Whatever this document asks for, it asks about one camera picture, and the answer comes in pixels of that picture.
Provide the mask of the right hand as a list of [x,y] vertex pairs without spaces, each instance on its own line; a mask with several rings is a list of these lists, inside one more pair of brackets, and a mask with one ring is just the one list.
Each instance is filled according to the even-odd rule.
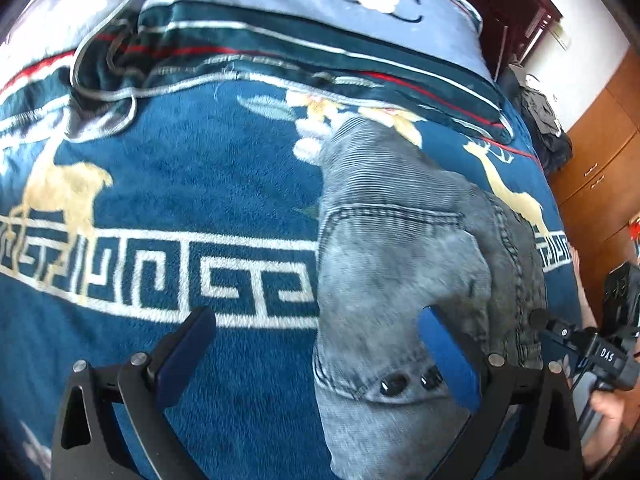
[[591,393],[589,406],[601,419],[596,430],[582,446],[582,459],[586,473],[590,476],[596,476],[605,470],[620,452],[622,443],[629,434],[629,428],[625,425],[629,404],[629,392],[596,390]]

